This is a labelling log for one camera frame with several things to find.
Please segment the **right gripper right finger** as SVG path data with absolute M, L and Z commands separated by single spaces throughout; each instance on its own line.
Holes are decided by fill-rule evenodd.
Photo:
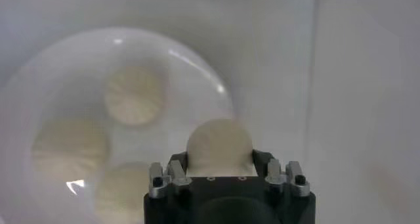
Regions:
M 268 186 L 283 193 L 288 189 L 294 197 L 309 197 L 310 183 L 306 179 L 298 161 L 290 161 L 282 169 L 280 161 L 269 152 L 252 151 L 253 165 L 259 177 Z

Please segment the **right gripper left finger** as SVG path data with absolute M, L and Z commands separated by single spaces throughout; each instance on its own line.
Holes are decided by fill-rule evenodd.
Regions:
M 151 163 L 148 172 L 150 182 L 148 196 L 150 198 L 165 198 L 168 195 L 169 187 L 173 187 L 176 194 L 188 190 L 192 178 L 186 175 L 187 169 L 187 152 L 172 155 L 165 170 L 159 162 Z

